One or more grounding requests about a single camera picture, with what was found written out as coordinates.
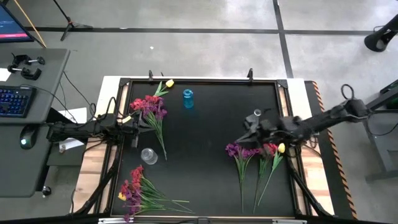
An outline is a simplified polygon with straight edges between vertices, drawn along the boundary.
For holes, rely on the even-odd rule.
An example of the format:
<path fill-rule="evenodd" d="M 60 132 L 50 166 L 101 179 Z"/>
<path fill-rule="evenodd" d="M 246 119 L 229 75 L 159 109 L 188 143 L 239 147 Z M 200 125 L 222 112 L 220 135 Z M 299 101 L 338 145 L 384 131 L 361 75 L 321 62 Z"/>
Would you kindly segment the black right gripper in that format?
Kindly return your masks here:
<path fill-rule="evenodd" d="M 243 134 L 237 143 L 291 143 L 291 132 L 287 129 L 287 126 L 291 124 L 291 117 L 278 118 L 276 122 L 272 122 L 268 119 L 261 120 L 260 116 L 251 114 L 244 120 L 244 127 L 247 132 Z"/>

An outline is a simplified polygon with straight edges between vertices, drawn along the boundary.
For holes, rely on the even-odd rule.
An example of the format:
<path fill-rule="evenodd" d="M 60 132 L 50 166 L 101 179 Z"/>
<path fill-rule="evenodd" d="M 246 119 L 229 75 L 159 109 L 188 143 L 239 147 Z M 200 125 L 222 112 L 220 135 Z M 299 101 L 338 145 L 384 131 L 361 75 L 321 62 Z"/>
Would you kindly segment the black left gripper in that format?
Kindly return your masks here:
<path fill-rule="evenodd" d="M 123 118 L 123 131 L 132 136 L 131 146 L 137 148 L 140 133 L 155 131 L 150 123 L 142 119 L 142 113 L 130 114 Z"/>

